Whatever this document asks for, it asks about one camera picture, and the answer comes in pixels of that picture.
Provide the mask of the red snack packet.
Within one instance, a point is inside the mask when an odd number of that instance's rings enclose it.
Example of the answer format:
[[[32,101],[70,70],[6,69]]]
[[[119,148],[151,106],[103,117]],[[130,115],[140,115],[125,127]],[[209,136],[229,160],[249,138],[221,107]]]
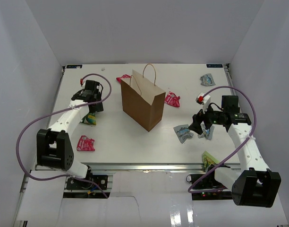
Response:
[[[129,78],[131,78],[130,75],[124,74],[124,75],[122,75],[121,77],[117,77],[117,78],[116,78],[116,81],[119,82],[119,83],[121,83],[121,81],[122,81],[123,79],[129,79]]]
[[[180,96],[177,96],[175,93],[173,92],[168,92],[168,94],[165,97],[164,103],[173,107],[180,107]]]
[[[82,135],[77,143],[76,149],[77,151],[95,151],[94,142],[94,139]]]

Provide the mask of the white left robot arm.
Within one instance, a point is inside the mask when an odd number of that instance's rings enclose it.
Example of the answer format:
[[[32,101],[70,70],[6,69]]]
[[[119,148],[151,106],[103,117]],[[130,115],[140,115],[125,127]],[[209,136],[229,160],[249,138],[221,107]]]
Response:
[[[101,112],[102,103],[95,105],[81,104],[101,101],[103,86],[94,80],[87,80],[83,89],[76,92],[69,103],[69,110],[48,129],[40,129],[36,135],[37,164],[59,169],[68,175],[77,177],[77,183],[87,189],[93,184],[93,177],[88,174],[88,167],[76,161],[70,137],[81,120],[88,113]]]

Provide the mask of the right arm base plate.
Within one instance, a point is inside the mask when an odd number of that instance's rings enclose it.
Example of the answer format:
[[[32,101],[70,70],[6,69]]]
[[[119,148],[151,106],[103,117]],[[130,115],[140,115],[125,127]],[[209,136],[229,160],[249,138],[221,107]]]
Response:
[[[186,182],[189,184],[193,184],[197,181],[203,174],[190,174],[186,176]],[[207,176],[200,182],[198,182],[193,188],[193,190],[210,190],[210,189],[217,189],[221,191],[226,189],[226,187],[221,184],[220,182],[216,181],[212,175]]]

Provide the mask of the green yellow snack packet front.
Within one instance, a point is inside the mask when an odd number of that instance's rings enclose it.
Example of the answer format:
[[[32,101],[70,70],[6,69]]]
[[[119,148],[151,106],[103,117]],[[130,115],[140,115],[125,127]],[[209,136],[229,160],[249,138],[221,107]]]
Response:
[[[219,163],[219,161],[207,151],[205,151],[202,154],[202,162],[203,162],[204,168],[210,165],[216,165]]]

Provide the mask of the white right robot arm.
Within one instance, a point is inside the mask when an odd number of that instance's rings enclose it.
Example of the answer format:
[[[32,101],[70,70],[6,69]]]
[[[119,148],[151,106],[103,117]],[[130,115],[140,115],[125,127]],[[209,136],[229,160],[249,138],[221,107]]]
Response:
[[[206,167],[207,176],[194,181],[193,193],[206,194],[227,189],[238,206],[272,207],[281,177],[278,172],[271,171],[262,158],[251,135],[251,120],[248,114],[240,111],[238,96],[222,96],[219,110],[212,108],[210,99],[204,93],[198,95],[196,101],[203,108],[193,115],[189,129],[202,134],[204,128],[210,129],[214,125],[225,127],[237,149],[241,172],[237,173],[219,161],[209,164]]]

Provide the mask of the blue silver snack packet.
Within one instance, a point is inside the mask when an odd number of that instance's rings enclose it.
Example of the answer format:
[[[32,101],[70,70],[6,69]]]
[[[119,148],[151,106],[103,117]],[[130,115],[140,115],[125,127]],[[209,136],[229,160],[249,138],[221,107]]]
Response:
[[[198,135],[198,138],[206,138],[207,140],[211,140],[213,138],[213,131],[214,131],[214,126],[211,126],[209,129],[206,129],[204,124],[201,124],[201,128],[203,133]]]
[[[173,128],[181,144],[183,144],[187,139],[192,139],[194,136],[188,127],[188,124],[183,124]]]
[[[211,73],[204,74],[200,77],[201,85],[203,86],[215,86],[215,82]]]

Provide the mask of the green yellow snack packet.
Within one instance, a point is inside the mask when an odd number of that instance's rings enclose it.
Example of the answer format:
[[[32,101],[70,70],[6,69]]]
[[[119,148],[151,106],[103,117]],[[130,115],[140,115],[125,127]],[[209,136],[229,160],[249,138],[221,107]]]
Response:
[[[80,121],[82,124],[86,125],[96,125],[96,117],[94,113],[88,113],[86,116],[82,118]]]
[[[202,162],[203,162],[204,168],[210,165],[216,165],[219,163],[219,161],[207,151],[205,151],[202,154]]]

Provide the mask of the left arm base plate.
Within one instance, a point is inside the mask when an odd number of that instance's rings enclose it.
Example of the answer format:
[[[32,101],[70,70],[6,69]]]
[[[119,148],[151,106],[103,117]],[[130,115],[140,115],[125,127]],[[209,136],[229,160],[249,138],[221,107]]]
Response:
[[[107,189],[107,185],[108,185],[107,175],[93,175],[91,179],[88,179],[88,181],[92,181],[96,183],[102,190]],[[70,177],[67,179],[65,189],[67,190],[91,190],[91,189],[98,190],[98,187],[95,184],[76,180],[73,177]]]

